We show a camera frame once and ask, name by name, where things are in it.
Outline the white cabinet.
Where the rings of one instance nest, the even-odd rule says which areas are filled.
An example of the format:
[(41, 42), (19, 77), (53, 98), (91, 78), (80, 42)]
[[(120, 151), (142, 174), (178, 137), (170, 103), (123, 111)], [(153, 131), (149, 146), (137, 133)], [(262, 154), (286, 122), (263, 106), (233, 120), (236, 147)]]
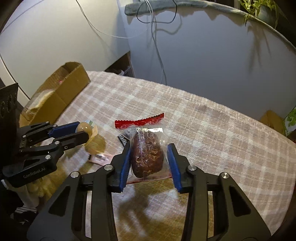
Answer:
[(28, 97), (67, 62), (103, 71), (129, 49), (116, 1), (23, 1), (1, 33), (4, 64)]

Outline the brown cardboard box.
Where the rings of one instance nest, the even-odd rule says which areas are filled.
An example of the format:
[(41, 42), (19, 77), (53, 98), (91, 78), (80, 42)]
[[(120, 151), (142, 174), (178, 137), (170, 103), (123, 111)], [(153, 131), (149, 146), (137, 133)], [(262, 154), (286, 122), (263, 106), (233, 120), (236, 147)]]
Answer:
[(22, 111), (19, 119), (20, 127), (46, 121), (55, 123), (61, 113), (89, 83), (90, 78), (81, 63), (65, 63), (48, 77), (36, 91), (41, 92), (45, 89), (53, 89), (54, 93), (47, 99), (31, 121), (24, 118)]

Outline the plaid beige tablecloth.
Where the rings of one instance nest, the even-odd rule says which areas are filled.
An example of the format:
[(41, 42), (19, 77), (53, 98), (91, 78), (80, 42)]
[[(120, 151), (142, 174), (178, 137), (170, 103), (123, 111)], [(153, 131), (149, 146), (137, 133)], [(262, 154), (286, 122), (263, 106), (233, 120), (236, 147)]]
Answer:
[[(93, 121), (103, 151), (121, 153), (115, 120), (163, 113), (170, 143), (206, 173), (227, 172), (271, 233), (280, 227), (295, 186), (295, 144), (272, 128), (209, 99), (158, 83), (88, 72), (90, 84), (56, 121)], [(188, 197), (171, 179), (127, 185), (112, 196), (119, 240), (180, 240)]]

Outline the red date snack packet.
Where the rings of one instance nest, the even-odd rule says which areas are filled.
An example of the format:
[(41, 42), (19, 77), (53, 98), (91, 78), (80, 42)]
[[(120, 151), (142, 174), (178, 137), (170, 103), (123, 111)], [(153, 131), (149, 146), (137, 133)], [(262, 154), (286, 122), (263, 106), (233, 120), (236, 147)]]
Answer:
[(171, 178), (164, 117), (165, 114), (160, 113), (140, 120), (114, 121), (115, 128), (128, 138), (127, 144), (130, 148), (128, 184)]

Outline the packaged sliced bread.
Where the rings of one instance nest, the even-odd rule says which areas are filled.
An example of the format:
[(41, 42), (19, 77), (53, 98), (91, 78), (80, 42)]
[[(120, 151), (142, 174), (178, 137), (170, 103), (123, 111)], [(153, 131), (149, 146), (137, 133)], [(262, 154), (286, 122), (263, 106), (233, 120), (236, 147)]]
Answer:
[(41, 92), (36, 92), (23, 109), (22, 115), (24, 118), (28, 121), (31, 121), (53, 93), (53, 89), (45, 89)]

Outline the green potted plant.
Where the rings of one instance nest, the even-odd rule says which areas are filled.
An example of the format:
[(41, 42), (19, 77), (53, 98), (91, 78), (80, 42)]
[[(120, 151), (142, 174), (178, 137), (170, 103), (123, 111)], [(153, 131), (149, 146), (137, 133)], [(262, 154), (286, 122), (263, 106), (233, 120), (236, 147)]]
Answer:
[(287, 19), (283, 11), (273, 0), (243, 0), (239, 1), (239, 3), (247, 11), (243, 20), (244, 25), (246, 25), (248, 20), (259, 19), (276, 29), (280, 16)]

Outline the green box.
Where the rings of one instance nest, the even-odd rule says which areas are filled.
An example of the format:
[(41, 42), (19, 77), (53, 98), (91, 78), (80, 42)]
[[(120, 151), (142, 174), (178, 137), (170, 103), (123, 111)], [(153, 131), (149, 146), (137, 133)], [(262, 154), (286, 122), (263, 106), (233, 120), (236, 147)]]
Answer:
[(296, 127), (296, 107), (294, 107), (283, 120), (283, 129), (285, 136), (288, 137), (295, 131)]

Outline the egg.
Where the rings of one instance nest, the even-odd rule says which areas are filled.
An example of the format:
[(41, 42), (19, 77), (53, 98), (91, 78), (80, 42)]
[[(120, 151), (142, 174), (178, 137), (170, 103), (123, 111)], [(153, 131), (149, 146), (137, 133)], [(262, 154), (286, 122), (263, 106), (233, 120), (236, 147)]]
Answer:
[(93, 147), (93, 145), (94, 145), (95, 137), (98, 134), (97, 125), (93, 123), (93, 121), (91, 120), (81, 122), (76, 128), (76, 132), (81, 132), (81, 131), (86, 132), (89, 136), (88, 141), (84, 144), (85, 150), (91, 155), (95, 155), (97, 151), (95, 150), (95, 147)]

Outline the grey windowsill mat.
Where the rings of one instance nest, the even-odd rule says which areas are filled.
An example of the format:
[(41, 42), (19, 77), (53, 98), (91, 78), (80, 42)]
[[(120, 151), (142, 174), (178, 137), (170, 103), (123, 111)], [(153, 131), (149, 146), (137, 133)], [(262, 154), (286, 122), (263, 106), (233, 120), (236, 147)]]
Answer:
[(177, 7), (189, 7), (189, 8), (196, 8), (196, 9), (214, 9), (216, 11), (220, 11), (222, 13), (228, 13), (228, 14), (236, 14), (244, 19), (251, 20), (254, 22), (258, 22), (264, 27), (271, 30), (274, 34), (278, 35), (287, 45), (291, 45), (291, 47), (295, 50), (295, 45), (291, 43), (284, 35), (282, 35), (278, 30), (274, 29), (272, 26), (268, 25), (266, 22), (260, 20), (259, 18), (256, 18), (254, 16), (251, 16), (250, 14), (247, 14), (246, 12), (243, 12), (241, 10), (235, 9), (230, 6), (226, 6), (223, 4), (211, 2), (211, 1), (150, 1), (153, 10), (156, 11), (164, 11), (167, 9), (175, 8)]

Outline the pink small sachet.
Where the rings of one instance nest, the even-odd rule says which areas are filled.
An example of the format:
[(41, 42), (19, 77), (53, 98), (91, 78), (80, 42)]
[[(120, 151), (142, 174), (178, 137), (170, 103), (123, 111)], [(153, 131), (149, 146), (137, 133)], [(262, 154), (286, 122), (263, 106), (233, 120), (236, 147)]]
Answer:
[(100, 165), (100, 166), (104, 166), (104, 165), (110, 164), (113, 157), (114, 156), (111, 154), (98, 153), (95, 155), (90, 155), (88, 161), (91, 163), (95, 163), (97, 165)]

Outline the black-white snack packet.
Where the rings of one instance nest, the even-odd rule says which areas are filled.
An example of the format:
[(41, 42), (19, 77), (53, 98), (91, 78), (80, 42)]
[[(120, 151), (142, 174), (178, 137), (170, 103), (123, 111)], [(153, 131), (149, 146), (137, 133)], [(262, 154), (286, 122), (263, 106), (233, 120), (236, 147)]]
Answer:
[(128, 142), (128, 138), (120, 134), (118, 135), (118, 139), (120, 143), (123, 145), (123, 147), (125, 147), (126, 143)]

